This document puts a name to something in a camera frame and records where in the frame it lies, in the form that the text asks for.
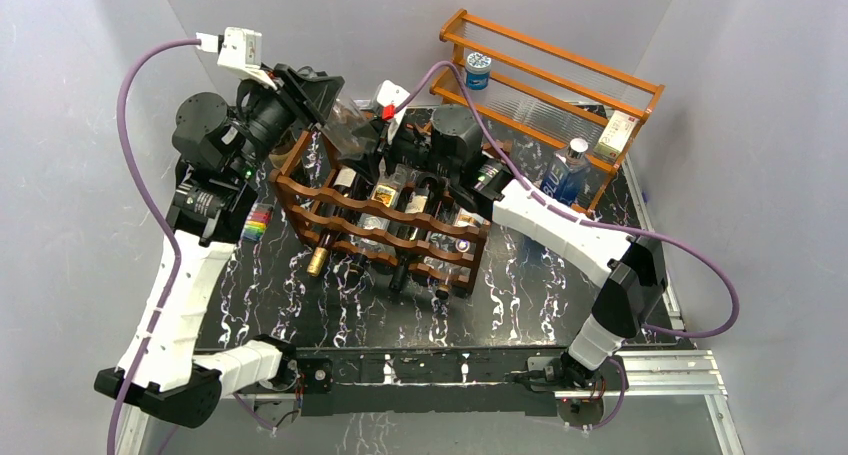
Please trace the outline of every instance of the red clip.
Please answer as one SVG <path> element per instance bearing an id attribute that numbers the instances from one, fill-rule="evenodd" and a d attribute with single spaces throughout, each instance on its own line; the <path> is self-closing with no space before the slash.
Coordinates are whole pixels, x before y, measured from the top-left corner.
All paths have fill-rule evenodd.
<path id="1" fill-rule="evenodd" d="M 383 120 L 389 120 L 394 118 L 395 116 L 395 106 L 389 105 L 388 107 L 383 109 Z"/>

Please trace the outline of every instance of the cable connector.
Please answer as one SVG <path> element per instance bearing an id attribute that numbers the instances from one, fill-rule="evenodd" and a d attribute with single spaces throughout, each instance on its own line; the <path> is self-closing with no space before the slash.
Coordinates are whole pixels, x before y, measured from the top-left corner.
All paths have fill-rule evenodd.
<path id="1" fill-rule="evenodd" d="M 219 37 L 218 35 L 210 35 L 208 33 L 200 32 L 197 32 L 195 35 L 197 36 L 198 40 L 200 40 L 200 45 L 198 45 L 197 47 L 198 50 L 207 53 L 218 53 L 221 47 L 221 43 L 223 42 L 223 40 L 221 40 L 221 37 Z"/>
<path id="2" fill-rule="evenodd" d="M 395 116 L 395 106 L 394 105 L 387 105 L 385 108 L 383 108 L 383 114 L 382 114 L 383 120 L 391 120 L 392 118 L 394 118 L 394 116 Z"/>

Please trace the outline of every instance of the wine label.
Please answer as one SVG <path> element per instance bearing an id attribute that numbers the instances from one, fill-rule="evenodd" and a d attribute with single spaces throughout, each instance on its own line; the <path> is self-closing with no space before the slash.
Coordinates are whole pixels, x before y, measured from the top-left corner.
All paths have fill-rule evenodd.
<path id="1" fill-rule="evenodd" d="M 426 195 L 414 195 L 412 200 L 406 205 L 405 213 L 421 213 L 424 211 L 424 205 L 427 204 Z"/>
<path id="2" fill-rule="evenodd" d="M 374 188 L 374 194 L 371 195 L 371 200 L 377 200 L 388 208 L 394 206 L 397 200 L 398 191 L 388 185 L 377 185 Z"/>
<path id="3" fill-rule="evenodd" d="M 366 230 L 374 230 L 374 229 L 384 230 L 386 228 L 386 225 L 388 225 L 388 222 L 389 221 L 386 220 L 385 218 L 380 218 L 380 217 L 375 217 L 373 215 L 368 215 L 368 218 L 366 218 L 362 222 L 362 228 L 364 228 Z"/>
<path id="4" fill-rule="evenodd" d="M 461 208 L 459 210 L 459 215 L 456 216 L 456 223 L 454 223 L 454 226 L 467 227 L 469 225 L 479 227 L 480 221 L 477 220 L 477 218 L 472 215 L 471 212 L 465 210 L 464 208 Z"/>
<path id="5" fill-rule="evenodd" d="M 353 185 L 353 180 L 356 179 L 356 171 L 352 168 L 343 167 L 339 170 L 339 174 L 336 175 L 335 185 L 341 185 L 343 187 L 350 188 Z"/>

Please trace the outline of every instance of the white wall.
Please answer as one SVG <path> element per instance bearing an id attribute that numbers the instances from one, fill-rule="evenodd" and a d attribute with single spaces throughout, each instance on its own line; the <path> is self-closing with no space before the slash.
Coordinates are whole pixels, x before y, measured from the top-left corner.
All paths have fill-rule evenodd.
<path id="1" fill-rule="evenodd" d="M 342 75 L 347 93 L 360 99 L 385 79 L 412 88 L 449 58 L 438 34 L 459 8 L 631 72 L 670 1 L 170 0 L 187 32 L 259 30 L 265 63 Z M 222 94 L 234 94 L 235 78 L 214 60 L 204 63 Z"/>
<path id="2" fill-rule="evenodd" d="M 715 349 L 746 453 L 845 453 L 848 4 L 674 0 L 636 75 L 668 88 L 633 160 L 660 231 L 742 298 Z M 711 273 L 671 272 L 687 324 L 728 313 Z"/>
<path id="3" fill-rule="evenodd" d="M 0 452 L 103 453 L 97 370 L 126 349 L 162 236 L 124 167 L 115 97 L 153 44 L 185 38 L 166 0 L 0 0 Z M 193 49 L 145 68 L 130 135 L 161 205 L 174 111 L 212 85 Z"/>

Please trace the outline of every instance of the wine bottle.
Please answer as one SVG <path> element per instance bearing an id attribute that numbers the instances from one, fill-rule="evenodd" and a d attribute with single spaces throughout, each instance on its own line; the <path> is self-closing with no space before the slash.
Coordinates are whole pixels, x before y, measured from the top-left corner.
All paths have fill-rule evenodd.
<path id="1" fill-rule="evenodd" d="M 464 208 L 459 208 L 459 210 L 456 212 L 456 216 L 453 218 L 453 226 L 468 227 L 472 225 L 477 228 L 482 227 L 483 218 L 480 215 L 471 213 Z M 430 243 L 434 243 L 442 250 L 451 253 L 474 253 L 475 248 L 475 244 L 469 242 L 468 240 L 463 240 L 461 238 L 452 240 L 447 235 L 442 235 L 439 233 L 433 234 L 433 237 L 430 238 Z M 460 275 L 471 275 L 470 268 L 461 267 L 459 265 L 445 262 L 437 258 L 427 257 L 424 259 L 424 263 L 426 265 L 430 265 L 431 267 L 435 268 L 436 270 L 442 272 L 447 276 L 447 279 L 440 281 L 439 285 L 436 287 L 436 297 L 440 300 L 448 299 L 451 293 L 451 287 L 456 278 L 458 278 Z"/>
<path id="2" fill-rule="evenodd" d="M 362 187 L 366 185 L 363 177 L 348 167 L 342 167 L 336 179 L 333 181 L 333 190 L 339 192 L 344 197 L 356 198 L 357 193 L 362 191 Z M 341 217 L 348 221 L 349 218 L 356 214 L 354 210 L 348 210 L 338 205 L 327 204 L 332 207 L 327 213 L 328 217 Z M 327 260 L 329 248 L 339 238 L 339 232 L 325 228 L 321 231 L 321 239 L 318 241 L 318 246 L 315 247 L 315 252 L 312 254 L 312 260 L 309 261 L 309 266 L 306 268 L 306 273 L 313 277 L 321 274 L 321 268 L 324 267 L 324 262 Z"/>
<path id="3" fill-rule="evenodd" d="M 395 208 L 403 185 L 406 183 L 407 175 L 408 170 L 403 165 L 395 167 L 395 173 L 392 175 L 388 175 L 383 171 L 380 179 L 377 180 L 377 184 L 374 185 L 374 190 L 371 192 L 371 200 L 382 203 L 386 208 Z M 359 226 L 366 230 L 385 230 L 389 226 L 389 221 L 376 215 L 366 214 L 359 220 Z M 372 252 L 379 253 L 387 251 L 386 245 L 368 238 L 359 238 L 354 241 L 354 245 Z M 357 254 L 350 264 L 350 271 L 354 277 L 361 276 L 365 272 L 367 265 L 368 257 L 361 253 Z"/>
<path id="4" fill-rule="evenodd" d="M 426 213 L 436 215 L 444 192 L 444 184 L 437 177 L 423 174 L 415 182 L 415 188 L 409 202 L 406 204 L 404 213 L 417 214 Z M 397 237 L 401 240 L 418 241 L 427 236 L 427 231 L 412 225 L 403 225 L 398 230 Z M 403 290 L 406 277 L 409 273 L 409 264 L 415 258 L 410 252 L 399 252 L 397 254 L 398 265 L 395 267 L 392 279 L 389 281 L 389 289 L 395 292 Z"/>

